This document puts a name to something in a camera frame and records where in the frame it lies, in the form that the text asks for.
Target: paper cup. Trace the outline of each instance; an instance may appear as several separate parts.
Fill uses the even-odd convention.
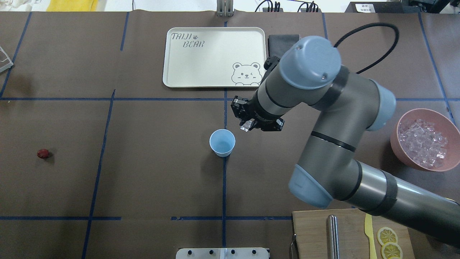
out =
[[[226,157],[235,146],[235,136],[229,130],[218,129],[209,138],[209,145],[216,155]]]

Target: bear illustration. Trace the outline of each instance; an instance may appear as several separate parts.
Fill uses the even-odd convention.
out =
[[[260,65],[256,62],[250,65],[233,64],[233,75],[231,80],[235,85],[252,85],[259,86],[262,81],[262,75],[259,72]]]

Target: black electrical cable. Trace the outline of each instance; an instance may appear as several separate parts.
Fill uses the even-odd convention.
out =
[[[297,9],[297,12],[300,11],[300,9],[302,8],[303,5],[307,5],[307,11],[308,11],[308,3],[307,3],[307,2],[303,2],[303,3],[299,6],[299,8]]]
[[[268,11],[270,12],[270,9],[273,8],[273,2],[271,0],[263,0],[262,2],[260,2],[260,4],[256,7],[256,10],[254,12],[257,12],[259,7],[265,2],[268,2]]]
[[[281,7],[281,3],[280,2],[275,2],[275,12],[279,12],[280,7]]]
[[[308,9],[308,12],[312,12],[312,9],[314,6],[315,6],[315,1],[312,1],[310,4],[310,8]]]
[[[395,49],[396,47],[396,44],[398,43],[398,40],[399,40],[399,30],[398,30],[398,27],[396,27],[395,25],[393,24],[389,24],[389,23],[372,23],[372,24],[366,24],[366,25],[363,25],[361,27],[358,27],[350,32],[348,32],[347,34],[343,35],[343,37],[341,37],[334,45],[334,47],[338,47],[340,43],[342,43],[342,41],[344,41],[344,39],[346,39],[347,37],[351,36],[352,34],[355,34],[357,33],[358,31],[361,31],[361,30],[364,30],[364,29],[367,29],[367,28],[370,28],[370,27],[389,27],[389,28],[392,28],[394,31],[395,31],[395,41],[393,42],[393,45],[391,46],[391,48],[380,58],[378,59],[377,61],[375,61],[374,63],[368,65],[367,67],[361,69],[360,71],[356,72],[357,74],[360,74],[366,70],[368,70],[369,68],[377,65],[378,63],[380,63],[380,61],[382,61],[383,59],[385,59],[388,55],[390,55],[390,53],[393,51],[393,49]]]

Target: metal bracket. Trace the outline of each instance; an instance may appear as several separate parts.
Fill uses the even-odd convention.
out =
[[[13,66],[11,58],[8,57],[8,54],[0,46],[0,72],[3,72]]]
[[[176,259],[270,259],[270,252],[262,247],[182,248]]]
[[[233,0],[217,0],[217,16],[232,17],[234,12]]]
[[[294,259],[294,254],[296,254],[296,258],[299,258],[299,250],[297,249],[297,235],[295,233],[292,236],[292,243],[289,246],[289,259]]]

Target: pink bowl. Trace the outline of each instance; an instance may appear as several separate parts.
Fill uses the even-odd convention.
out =
[[[401,143],[399,142],[398,138],[398,127],[400,122],[406,120],[416,120],[416,119],[423,119],[427,122],[434,123],[434,128],[436,131],[442,133],[443,136],[447,137],[448,143],[444,147],[447,149],[447,156],[444,159],[444,165],[438,168],[425,168],[423,166],[418,165],[415,163],[403,150]],[[395,126],[395,129],[391,133],[390,136],[390,144],[393,152],[398,157],[398,159],[403,162],[405,165],[410,166],[412,168],[422,170],[422,171],[433,171],[433,172],[444,172],[451,170],[452,168],[456,167],[460,163],[460,132],[457,127],[444,115],[435,112],[430,109],[413,109],[406,112],[401,118],[398,120],[398,123]]]

